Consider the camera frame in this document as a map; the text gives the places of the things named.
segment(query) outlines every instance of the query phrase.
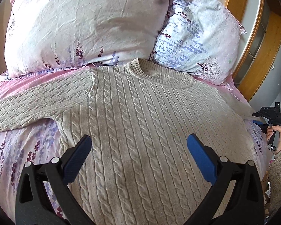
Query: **pink bed sheet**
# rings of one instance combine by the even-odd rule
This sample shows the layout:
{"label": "pink bed sheet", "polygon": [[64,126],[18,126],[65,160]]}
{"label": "pink bed sheet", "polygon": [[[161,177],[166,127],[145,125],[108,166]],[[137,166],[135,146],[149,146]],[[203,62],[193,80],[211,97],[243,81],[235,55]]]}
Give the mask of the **pink bed sheet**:
{"label": "pink bed sheet", "polygon": [[[57,77],[65,77],[75,70],[62,70],[0,82],[0,100]],[[232,77],[228,79],[226,86],[214,87],[221,91],[229,91],[238,100],[247,103],[234,86]],[[252,122],[247,121],[246,125],[254,139],[256,155],[263,159],[265,152],[263,148],[264,136],[262,136],[260,129]],[[34,164],[46,163],[51,158],[57,156],[58,151],[59,130],[56,122],[51,119],[43,119],[22,129],[0,132],[0,205],[13,221],[15,221],[14,204],[17,185],[24,163],[27,160],[32,161]],[[62,210],[49,184],[47,183],[45,186],[53,208],[57,215],[62,217]]]}

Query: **pillow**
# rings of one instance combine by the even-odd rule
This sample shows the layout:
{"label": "pillow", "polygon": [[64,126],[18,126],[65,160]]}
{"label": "pillow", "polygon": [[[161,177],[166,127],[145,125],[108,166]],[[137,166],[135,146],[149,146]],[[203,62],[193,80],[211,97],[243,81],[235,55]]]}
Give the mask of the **pillow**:
{"label": "pillow", "polygon": [[243,33],[219,0],[170,0],[150,60],[223,85],[236,63]]}
{"label": "pillow", "polygon": [[148,59],[168,4],[169,0],[15,0],[5,44],[9,76]]}

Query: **ribbed neckline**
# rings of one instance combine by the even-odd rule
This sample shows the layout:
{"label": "ribbed neckline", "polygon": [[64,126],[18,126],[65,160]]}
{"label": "ribbed neckline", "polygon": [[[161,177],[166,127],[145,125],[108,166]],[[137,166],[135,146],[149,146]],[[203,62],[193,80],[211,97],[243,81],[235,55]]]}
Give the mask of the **ribbed neckline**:
{"label": "ribbed neckline", "polygon": [[[126,67],[135,77],[157,85],[170,88],[189,88],[194,83],[194,78],[188,73],[161,67],[141,58],[134,59]],[[150,71],[154,75],[149,75],[144,70]]]}

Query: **hand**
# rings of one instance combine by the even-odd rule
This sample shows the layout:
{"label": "hand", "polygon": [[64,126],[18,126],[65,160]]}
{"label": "hand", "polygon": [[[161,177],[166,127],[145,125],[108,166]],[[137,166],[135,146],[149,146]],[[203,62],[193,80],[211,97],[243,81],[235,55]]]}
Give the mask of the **hand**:
{"label": "hand", "polygon": [[278,154],[281,151],[281,126],[277,125],[277,126],[268,126],[268,129],[266,131],[266,141],[268,141],[271,136],[274,134],[274,131],[278,131],[279,132],[279,143],[278,143],[278,147],[277,150],[274,152],[274,154]]}

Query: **glass panel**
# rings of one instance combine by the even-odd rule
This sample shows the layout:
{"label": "glass panel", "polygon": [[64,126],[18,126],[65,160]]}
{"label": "glass panel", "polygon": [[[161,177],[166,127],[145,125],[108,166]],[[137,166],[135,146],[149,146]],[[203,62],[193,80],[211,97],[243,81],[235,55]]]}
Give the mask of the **glass panel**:
{"label": "glass panel", "polygon": [[270,17],[270,7],[268,6],[267,2],[264,1],[263,5],[263,11],[262,11],[262,16],[261,16],[261,23],[266,30],[266,27],[268,26],[268,19]]}
{"label": "glass panel", "polygon": [[265,31],[264,31],[262,25],[259,24],[258,30],[256,32],[256,36],[255,36],[255,38],[252,42],[252,45],[250,47],[250,50],[249,50],[250,53],[253,55],[253,57],[256,56],[264,35],[265,35]]}
{"label": "glass panel", "polygon": [[246,60],[240,67],[236,77],[233,79],[233,81],[235,82],[236,85],[239,85],[240,82],[242,81],[242,79],[245,77],[245,75],[246,75],[247,71],[249,70],[253,61],[254,61],[254,58],[250,54],[248,54],[246,57]]}

